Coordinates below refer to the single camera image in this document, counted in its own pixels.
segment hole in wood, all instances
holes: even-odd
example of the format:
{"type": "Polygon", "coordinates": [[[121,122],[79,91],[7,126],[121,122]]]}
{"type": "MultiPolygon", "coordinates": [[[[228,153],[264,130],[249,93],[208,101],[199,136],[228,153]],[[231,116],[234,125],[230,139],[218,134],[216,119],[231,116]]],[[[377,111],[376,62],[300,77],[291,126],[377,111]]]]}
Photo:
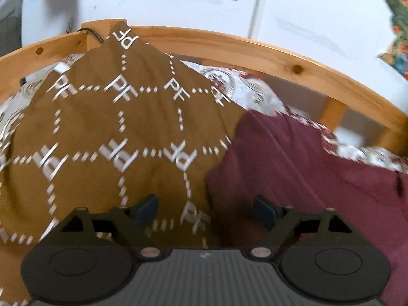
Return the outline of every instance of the hole in wood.
{"type": "Polygon", "coordinates": [[[292,67],[292,71],[295,74],[301,74],[301,73],[303,73],[303,71],[305,71],[305,69],[303,69],[303,67],[300,64],[295,64],[292,67]]]}

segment wooden bed frame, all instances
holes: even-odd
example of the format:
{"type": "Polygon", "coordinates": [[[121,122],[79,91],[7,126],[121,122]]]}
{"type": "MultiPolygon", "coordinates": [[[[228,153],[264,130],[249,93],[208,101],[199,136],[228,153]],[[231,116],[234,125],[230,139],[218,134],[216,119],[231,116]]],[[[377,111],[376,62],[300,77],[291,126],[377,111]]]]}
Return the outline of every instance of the wooden bed frame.
{"type": "MultiPolygon", "coordinates": [[[[124,19],[82,24],[105,38],[124,19]]],[[[131,26],[134,33],[157,49],[201,59],[201,64],[234,68],[260,78],[267,74],[308,87],[327,96],[319,123],[334,130],[348,107],[384,126],[375,144],[395,154],[408,147],[408,116],[392,103],[357,81],[278,47],[255,40],[203,30],[163,26],[131,26]]],[[[20,88],[20,79],[70,54],[85,53],[100,43],[89,32],[75,32],[21,48],[0,58],[0,102],[20,88]]]]}

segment colorful fabric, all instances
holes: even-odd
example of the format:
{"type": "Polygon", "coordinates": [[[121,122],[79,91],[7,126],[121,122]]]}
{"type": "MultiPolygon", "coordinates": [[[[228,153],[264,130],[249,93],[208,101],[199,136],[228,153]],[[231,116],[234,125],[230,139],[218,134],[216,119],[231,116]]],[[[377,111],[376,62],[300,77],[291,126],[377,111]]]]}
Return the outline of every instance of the colorful fabric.
{"type": "Polygon", "coordinates": [[[391,22],[396,37],[380,58],[408,79],[408,0],[386,2],[393,13],[391,22]]]}
{"type": "Polygon", "coordinates": [[[319,130],[290,116],[250,111],[206,182],[223,246],[254,245],[266,235],[252,217],[256,195],[301,212],[333,207],[388,257],[382,301],[401,306],[408,297],[408,175],[331,155],[319,130]]]}

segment metal screw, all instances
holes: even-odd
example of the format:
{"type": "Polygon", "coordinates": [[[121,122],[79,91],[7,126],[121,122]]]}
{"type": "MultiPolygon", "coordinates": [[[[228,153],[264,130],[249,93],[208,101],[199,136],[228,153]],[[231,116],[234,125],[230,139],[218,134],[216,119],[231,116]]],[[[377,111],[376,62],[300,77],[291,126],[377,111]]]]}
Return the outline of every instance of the metal screw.
{"type": "Polygon", "coordinates": [[[267,247],[255,247],[252,249],[251,253],[257,258],[267,258],[272,254],[272,251],[267,247]]]}
{"type": "Polygon", "coordinates": [[[145,247],[140,254],[145,258],[156,258],[160,255],[160,250],[156,247],[145,247]]]}

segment black circular pad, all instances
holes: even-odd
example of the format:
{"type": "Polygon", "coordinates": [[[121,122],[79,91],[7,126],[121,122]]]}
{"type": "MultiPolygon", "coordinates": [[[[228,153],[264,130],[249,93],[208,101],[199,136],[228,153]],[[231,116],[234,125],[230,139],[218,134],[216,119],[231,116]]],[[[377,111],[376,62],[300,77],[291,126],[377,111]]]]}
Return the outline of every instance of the black circular pad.
{"type": "Polygon", "coordinates": [[[101,300],[119,289],[131,270],[131,255],[109,241],[94,246],[39,244],[21,265],[31,296],[53,304],[101,300]]]}
{"type": "Polygon", "coordinates": [[[280,269],[294,288],[331,302],[357,302],[379,296],[390,277],[387,258],[374,246],[289,248],[280,269]]]}

